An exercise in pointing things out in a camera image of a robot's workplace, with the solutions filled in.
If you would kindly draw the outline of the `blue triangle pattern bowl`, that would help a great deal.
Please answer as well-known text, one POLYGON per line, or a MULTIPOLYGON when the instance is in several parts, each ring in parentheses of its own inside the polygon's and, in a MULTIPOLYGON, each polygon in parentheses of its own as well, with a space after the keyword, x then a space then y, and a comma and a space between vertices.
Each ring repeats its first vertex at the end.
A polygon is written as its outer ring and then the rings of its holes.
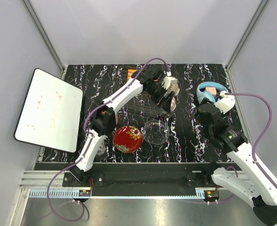
POLYGON ((171 104, 170 104, 170 111, 173 112, 176 109, 176 99, 172 97, 171 104))

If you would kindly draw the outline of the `beige patterned bowl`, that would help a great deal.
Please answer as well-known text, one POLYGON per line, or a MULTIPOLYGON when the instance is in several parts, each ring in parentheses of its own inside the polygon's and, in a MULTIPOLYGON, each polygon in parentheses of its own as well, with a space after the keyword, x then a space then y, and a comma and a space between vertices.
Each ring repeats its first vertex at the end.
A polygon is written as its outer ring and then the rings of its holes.
POLYGON ((179 91, 180 91, 180 88, 179 88, 179 85, 178 85, 178 80, 177 79, 170 80, 170 85, 168 87, 167 93, 168 94, 173 93, 174 96, 176 97, 176 96, 178 96, 179 91))

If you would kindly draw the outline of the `clear glass bowl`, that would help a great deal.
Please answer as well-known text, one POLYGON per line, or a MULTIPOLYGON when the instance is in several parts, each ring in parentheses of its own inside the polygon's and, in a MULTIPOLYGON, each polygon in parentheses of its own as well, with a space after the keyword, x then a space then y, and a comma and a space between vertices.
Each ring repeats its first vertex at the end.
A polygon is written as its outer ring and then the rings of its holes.
POLYGON ((142 128, 144 141, 152 145, 162 145, 167 142, 169 133, 168 124, 160 120, 147 121, 142 128))

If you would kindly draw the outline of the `red floral plate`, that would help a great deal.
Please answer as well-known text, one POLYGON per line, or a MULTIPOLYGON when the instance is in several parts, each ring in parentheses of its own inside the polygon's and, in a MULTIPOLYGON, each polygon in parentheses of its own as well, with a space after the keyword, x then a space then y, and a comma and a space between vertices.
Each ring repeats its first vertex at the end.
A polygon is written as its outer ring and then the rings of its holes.
POLYGON ((137 151, 143 142, 141 131, 134 126, 123 126, 119 128, 113 137, 114 147, 122 153, 133 153, 137 151))

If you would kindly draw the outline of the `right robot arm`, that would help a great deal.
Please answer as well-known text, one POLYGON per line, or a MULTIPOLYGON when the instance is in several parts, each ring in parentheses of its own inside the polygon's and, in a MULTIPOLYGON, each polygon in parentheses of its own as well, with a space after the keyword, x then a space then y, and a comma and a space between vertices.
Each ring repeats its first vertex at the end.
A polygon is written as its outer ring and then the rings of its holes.
POLYGON ((205 138, 230 157, 245 173, 249 183, 233 176, 212 162, 201 175, 205 186, 222 186, 246 202, 257 218, 267 226, 277 225, 277 177, 267 168, 252 145, 238 128, 228 125, 225 114, 235 105, 235 94, 225 91, 221 99, 203 98, 195 116, 203 126, 205 138))

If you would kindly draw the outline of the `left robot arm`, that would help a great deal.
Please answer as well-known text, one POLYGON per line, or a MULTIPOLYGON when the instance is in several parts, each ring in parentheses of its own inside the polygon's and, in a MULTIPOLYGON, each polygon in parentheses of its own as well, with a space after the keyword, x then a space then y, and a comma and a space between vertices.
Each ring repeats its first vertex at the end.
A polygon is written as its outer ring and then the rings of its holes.
POLYGON ((132 98, 147 92, 151 100, 166 112, 173 111, 172 100, 178 96, 178 80, 170 71, 163 71, 156 65, 142 67, 132 74, 131 78, 111 96, 93 102, 93 109, 84 122, 86 142, 76 159, 67 170, 73 175, 78 186, 89 182, 89 174, 102 142, 116 128, 116 114, 132 98))

